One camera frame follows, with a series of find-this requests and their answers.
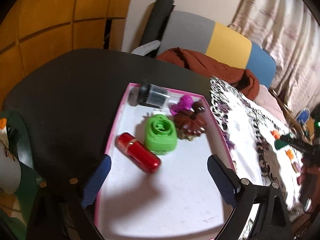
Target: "person's hand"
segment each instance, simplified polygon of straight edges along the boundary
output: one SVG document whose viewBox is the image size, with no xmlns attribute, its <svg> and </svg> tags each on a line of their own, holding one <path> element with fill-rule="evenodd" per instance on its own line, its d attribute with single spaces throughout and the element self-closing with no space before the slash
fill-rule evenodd
<svg viewBox="0 0 320 240">
<path fill-rule="evenodd" d="M 311 168 L 306 168 L 305 165 L 302 166 L 301 168 L 301 175 L 300 175 L 300 180 L 298 181 L 298 184 L 303 184 L 305 179 L 306 179 L 306 174 L 314 174 L 318 176 L 318 180 L 316 183 L 316 187 L 314 190 L 313 195 L 311 196 L 311 206 L 308 209 L 308 212 L 312 212 L 315 207 L 320 204 L 320 167 L 318 166 L 313 166 Z"/>
</svg>

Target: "purple object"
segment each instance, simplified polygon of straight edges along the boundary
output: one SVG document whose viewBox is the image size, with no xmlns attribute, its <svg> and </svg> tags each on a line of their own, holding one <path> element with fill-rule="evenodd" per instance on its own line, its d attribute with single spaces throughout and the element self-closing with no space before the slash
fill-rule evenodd
<svg viewBox="0 0 320 240">
<path fill-rule="evenodd" d="M 170 113 L 176 115 L 181 110 L 190 110 L 193 105 L 193 99 L 191 96 L 184 95 L 180 98 L 178 104 L 170 107 Z"/>
</svg>

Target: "red tube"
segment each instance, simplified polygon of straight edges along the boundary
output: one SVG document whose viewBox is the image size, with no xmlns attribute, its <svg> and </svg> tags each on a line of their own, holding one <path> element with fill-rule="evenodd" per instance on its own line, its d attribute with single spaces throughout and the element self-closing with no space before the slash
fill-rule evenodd
<svg viewBox="0 0 320 240">
<path fill-rule="evenodd" d="M 116 145 L 146 173 L 156 172 L 161 165 L 161 160 L 130 133 L 121 134 L 116 139 Z"/>
</svg>

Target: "tray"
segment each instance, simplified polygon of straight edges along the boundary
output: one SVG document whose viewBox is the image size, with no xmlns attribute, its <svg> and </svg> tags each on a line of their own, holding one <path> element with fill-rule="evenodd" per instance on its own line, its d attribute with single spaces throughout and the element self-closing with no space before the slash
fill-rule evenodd
<svg viewBox="0 0 320 240">
<path fill-rule="evenodd" d="M 145 123 L 155 109 L 135 106 L 139 86 L 128 85 L 111 129 L 105 154 L 112 166 L 97 196 L 95 225 L 105 239 L 212 239 L 232 211 L 207 170 L 211 154 L 233 168 L 221 130 L 202 95 L 168 89 L 171 98 L 162 111 L 170 118 L 170 105 L 190 95 L 205 106 L 201 114 L 208 130 L 192 142 L 178 140 L 174 151 L 159 156 L 157 173 L 144 173 L 115 146 L 124 132 L 144 140 Z"/>
</svg>

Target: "floral curtain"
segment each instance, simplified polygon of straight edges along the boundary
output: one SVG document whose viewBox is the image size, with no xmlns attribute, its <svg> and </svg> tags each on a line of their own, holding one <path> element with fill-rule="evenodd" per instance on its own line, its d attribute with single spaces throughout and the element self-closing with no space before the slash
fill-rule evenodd
<svg viewBox="0 0 320 240">
<path fill-rule="evenodd" d="M 231 29 L 276 62 L 271 88 L 297 114 L 320 102 L 320 27 L 302 0 L 243 0 Z"/>
</svg>

